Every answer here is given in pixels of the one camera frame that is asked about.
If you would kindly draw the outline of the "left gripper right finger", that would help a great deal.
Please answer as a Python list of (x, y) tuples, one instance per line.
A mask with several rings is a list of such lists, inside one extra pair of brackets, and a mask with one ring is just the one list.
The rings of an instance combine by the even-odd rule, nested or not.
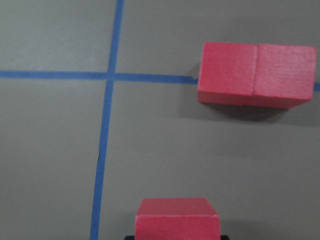
[(227, 235), (221, 235), (220, 240), (229, 240), (229, 237)]

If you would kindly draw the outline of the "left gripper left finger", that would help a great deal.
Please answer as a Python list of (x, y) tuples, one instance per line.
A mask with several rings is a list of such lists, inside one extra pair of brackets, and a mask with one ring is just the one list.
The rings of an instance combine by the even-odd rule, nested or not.
[(124, 237), (124, 240), (135, 240), (135, 236), (134, 235), (127, 235)]

